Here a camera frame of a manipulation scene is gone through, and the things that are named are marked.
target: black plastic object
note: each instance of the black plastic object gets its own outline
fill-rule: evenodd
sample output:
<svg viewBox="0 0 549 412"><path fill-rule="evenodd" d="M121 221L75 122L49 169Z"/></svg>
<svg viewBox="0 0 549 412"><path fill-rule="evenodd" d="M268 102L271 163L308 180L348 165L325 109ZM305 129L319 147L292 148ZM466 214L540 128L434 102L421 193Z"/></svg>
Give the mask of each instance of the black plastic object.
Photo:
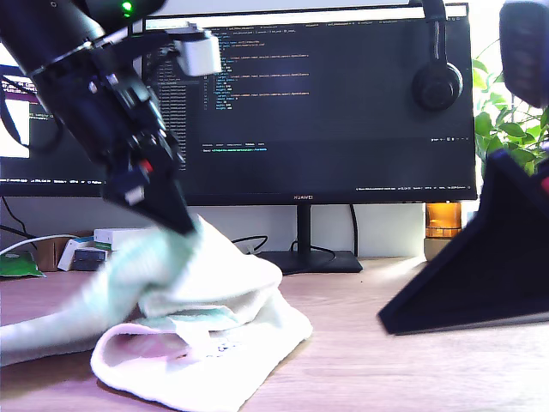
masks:
<svg viewBox="0 0 549 412"><path fill-rule="evenodd" d="M546 106L549 0L506 2L499 20L505 87L532 106Z"/></svg>
<svg viewBox="0 0 549 412"><path fill-rule="evenodd" d="M107 34L121 30L161 9L166 0L73 0Z"/></svg>
<svg viewBox="0 0 549 412"><path fill-rule="evenodd" d="M378 314L389 334L549 320L549 196L503 150L475 218Z"/></svg>
<svg viewBox="0 0 549 412"><path fill-rule="evenodd" d="M258 257L275 264L282 274L298 273L359 273L362 265L351 251L334 251L335 257L326 251L262 251Z"/></svg>
<svg viewBox="0 0 549 412"><path fill-rule="evenodd" d="M30 74L105 35L70 1L0 0L0 38Z"/></svg>

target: cable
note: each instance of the cable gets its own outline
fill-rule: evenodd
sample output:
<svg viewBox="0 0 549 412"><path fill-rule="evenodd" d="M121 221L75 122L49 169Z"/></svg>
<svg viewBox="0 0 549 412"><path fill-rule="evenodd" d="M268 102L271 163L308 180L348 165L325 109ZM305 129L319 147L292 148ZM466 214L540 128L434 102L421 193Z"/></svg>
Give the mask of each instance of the cable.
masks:
<svg viewBox="0 0 549 412"><path fill-rule="evenodd" d="M0 230L16 234L17 236L21 236L22 238L36 239L36 236L32 236L31 234L24 233L21 230L13 229L12 227L9 227L9 226L0 225Z"/></svg>
<svg viewBox="0 0 549 412"><path fill-rule="evenodd" d="M446 25L440 21L432 21L431 23L431 44L430 54L431 60L434 62L448 61L446 52Z"/></svg>
<svg viewBox="0 0 549 412"><path fill-rule="evenodd" d="M54 234L52 236L44 236L43 238L34 238L34 239L28 239L23 240L22 242L16 243L15 245L12 245L3 251L0 251L0 256L5 255L9 251L13 251L14 249L17 249L20 246L27 245L32 242L41 242L42 240L49 240L49 239L57 239L57 238L69 238L69 239L77 239L78 236L74 236L72 234Z"/></svg>
<svg viewBox="0 0 549 412"><path fill-rule="evenodd" d="M57 147L59 147L59 144L63 140L64 124L55 116L53 117L53 120L55 120L57 132L48 143L46 143L44 146L35 146L33 144L23 144L23 146L28 148L32 152L41 154L49 154L53 152Z"/></svg>
<svg viewBox="0 0 549 412"><path fill-rule="evenodd" d="M14 215L14 213L13 213L13 212L11 211L11 209L9 208L8 201L6 200L6 198L5 198L4 196L2 196L2 202L3 202L3 205L6 207L6 210L8 210L8 213L9 213L9 215L11 216L11 218L12 218L14 221L18 222L18 223L21 225L21 227L22 227L22 229L23 229L22 236L23 236L23 237L26 237L26 238L28 238L28 239L34 239L34 238L36 238L36 236L31 236L30 234L28 234L28 232L27 232L27 227L25 226L25 223L24 223L21 219L18 219L18 218ZM36 247L36 245L35 245L34 243L32 243L32 245L33 245L33 248L34 248L34 249L38 250L38 247Z"/></svg>
<svg viewBox="0 0 549 412"><path fill-rule="evenodd" d="M294 251L293 246L296 243L298 243L298 241L294 240L293 243L292 243L292 248L290 249L290 251ZM320 270L321 268L323 268L327 264L331 264L332 262L334 262L334 260L335 260L335 252L334 251L331 251L330 249L324 249L323 247L318 247L318 246L311 246L311 249L314 250L314 251L324 251L324 252L329 253L330 255L332 255L332 257L331 257L330 260L324 262L323 264L319 264L318 266L304 268L304 269L301 269L301 270L295 270L293 272L283 272L282 275L290 276L290 275L297 275L299 273L314 272L315 270Z"/></svg>
<svg viewBox="0 0 549 412"><path fill-rule="evenodd" d="M268 241L268 236L267 235L262 235L262 236L250 236L248 238L242 238L242 239L236 239L236 240L233 240L232 243L234 245L236 245L237 243L242 243L242 242L248 242L250 240L258 240L258 239L263 239L263 241L257 245L256 247L254 247L254 251L258 251L260 250L262 247L265 246L265 244L267 243Z"/></svg>
<svg viewBox="0 0 549 412"><path fill-rule="evenodd" d="M354 210L354 205L349 204L351 209L351 217L353 218L353 240L354 240L354 256L359 256L359 224L357 222L357 214Z"/></svg>

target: black cable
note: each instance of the black cable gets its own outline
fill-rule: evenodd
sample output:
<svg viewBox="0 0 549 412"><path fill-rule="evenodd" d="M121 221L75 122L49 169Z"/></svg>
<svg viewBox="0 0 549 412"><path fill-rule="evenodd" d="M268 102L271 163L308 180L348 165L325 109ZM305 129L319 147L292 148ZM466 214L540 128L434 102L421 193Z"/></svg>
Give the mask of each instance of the black cable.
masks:
<svg viewBox="0 0 549 412"><path fill-rule="evenodd" d="M25 239L36 239L36 236L32 236L31 234L28 234L28 233L23 233L22 231L13 229L12 227L0 225L0 230L16 234L17 236L21 236L22 238L25 238Z"/></svg>
<svg viewBox="0 0 549 412"><path fill-rule="evenodd" d="M33 144L23 144L24 147L28 148L31 152L41 153L41 154L49 154L53 152L56 148L59 147L59 144L63 141L63 135L64 135L64 124L61 120L53 117L53 120L55 120L55 124L57 126L57 131L53 138L46 143L44 146L36 146Z"/></svg>
<svg viewBox="0 0 549 412"><path fill-rule="evenodd" d="M10 208L9 205L8 205L8 201L6 200L6 198L5 198L4 196L2 196L2 202L3 202L3 205L6 207L6 210L8 210L8 213L9 213L9 215L11 216L11 218L12 218L14 221L18 222L18 223L21 225L21 227L22 227L22 229L23 229L23 232L22 232L23 237L27 237L28 239L34 239L34 238L36 238L36 236L31 236L30 234L28 234L28 232L27 232L27 227L25 226L25 223L24 223L21 219L18 219L18 218L14 215L14 213L11 211L11 208ZM34 243L32 243L32 245L33 245L33 248L34 248L34 249L38 250L38 247L36 247L36 245L35 245Z"/></svg>
<svg viewBox="0 0 549 412"><path fill-rule="evenodd" d="M354 205L349 204L351 209L351 217L353 218L353 240L354 240L354 256L357 258L359 256L359 224L357 222L357 214L354 210Z"/></svg>
<svg viewBox="0 0 549 412"><path fill-rule="evenodd" d="M236 245L237 243L248 242L250 240L259 240L259 239L262 239L262 242L259 245L257 245L256 247L254 247L254 251L258 251L259 249L264 247L265 244L267 243L267 241L268 241L268 236L267 235L250 236L250 237L247 237L247 238L236 239L236 240L233 240L232 243L234 245Z"/></svg>
<svg viewBox="0 0 549 412"><path fill-rule="evenodd" d="M448 61L448 53L446 52L446 23L438 23L438 56L444 62Z"/></svg>
<svg viewBox="0 0 549 412"><path fill-rule="evenodd" d="M292 248L290 249L290 251L294 251L293 246L296 243L298 243L298 241L294 240L293 243L292 243ZM298 273L307 273L307 272L311 273L311 272L314 272L315 270L320 270L321 268L323 268L327 264L331 264L332 262L334 262L334 260L335 260L335 252L334 251L331 251L330 249L324 249L323 247L318 247L318 246L311 246L311 249L314 250L314 251L324 251L324 252L329 253L330 255L332 255L332 257L331 257L330 260L327 260L326 262L324 262L323 264L319 264L318 266L304 268L304 269L301 269L301 270L295 270L294 272L283 272L282 275L290 276L290 275L297 275Z"/></svg>

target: white cable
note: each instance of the white cable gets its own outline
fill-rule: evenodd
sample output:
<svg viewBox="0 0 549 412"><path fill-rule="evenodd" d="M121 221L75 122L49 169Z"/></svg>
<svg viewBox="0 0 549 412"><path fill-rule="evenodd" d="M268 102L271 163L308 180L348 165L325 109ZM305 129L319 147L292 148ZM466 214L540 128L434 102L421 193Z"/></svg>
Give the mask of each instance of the white cable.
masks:
<svg viewBox="0 0 549 412"><path fill-rule="evenodd" d="M23 240L22 242L19 242L13 246L8 247L7 249L4 249L3 251L0 251L0 256L8 253L9 251L13 251L14 249L18 248L19 246L27 245L29 243L33 242L41 242L42 240L48 240L48 239L56 239L56 238L70 238L70 239L77 239L78 236L74 236L72 234L54 234L52 236L45 236L43 238L35 238L35 239L27 239Z"/></svg>

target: monitor stand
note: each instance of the monitor stand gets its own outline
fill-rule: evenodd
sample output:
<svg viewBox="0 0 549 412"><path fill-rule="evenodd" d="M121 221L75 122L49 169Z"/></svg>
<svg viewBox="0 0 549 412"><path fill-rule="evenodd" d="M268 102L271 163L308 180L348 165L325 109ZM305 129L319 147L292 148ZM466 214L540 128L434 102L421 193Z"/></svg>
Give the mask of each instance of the monitor stand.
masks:
<svg viewBox="0 0 549 412"><path fill-rule="evenodd" d="M311 249L311 205L298 205L298 250L264 251L257 255L278 266L284 275L296 273L359 273L363 268L351 251Z"/></svg>

